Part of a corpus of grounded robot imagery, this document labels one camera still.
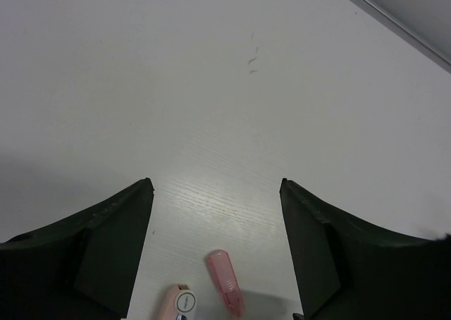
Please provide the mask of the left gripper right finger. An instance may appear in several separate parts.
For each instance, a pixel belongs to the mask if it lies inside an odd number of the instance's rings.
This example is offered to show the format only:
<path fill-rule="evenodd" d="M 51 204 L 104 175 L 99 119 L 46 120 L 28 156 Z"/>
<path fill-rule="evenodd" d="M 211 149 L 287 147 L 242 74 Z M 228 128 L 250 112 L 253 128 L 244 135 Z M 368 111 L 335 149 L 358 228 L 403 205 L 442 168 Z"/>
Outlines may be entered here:
<path fill-rule="evenodd" d="M 374 225 L 285 179 L 280 201 L 302 312 L 295 319 L 449 319 L 450 236 Z"/>

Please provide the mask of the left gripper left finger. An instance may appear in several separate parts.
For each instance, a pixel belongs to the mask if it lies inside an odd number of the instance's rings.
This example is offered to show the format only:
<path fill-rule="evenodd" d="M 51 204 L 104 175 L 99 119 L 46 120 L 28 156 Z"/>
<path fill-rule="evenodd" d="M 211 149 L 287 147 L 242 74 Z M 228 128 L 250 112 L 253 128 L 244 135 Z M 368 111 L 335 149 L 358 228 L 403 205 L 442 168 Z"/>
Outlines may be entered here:
<path fill-rule="evenodd" d="M 152 212 L 141 179 L 1 244 L 2 319 L 126 319 Z"/>

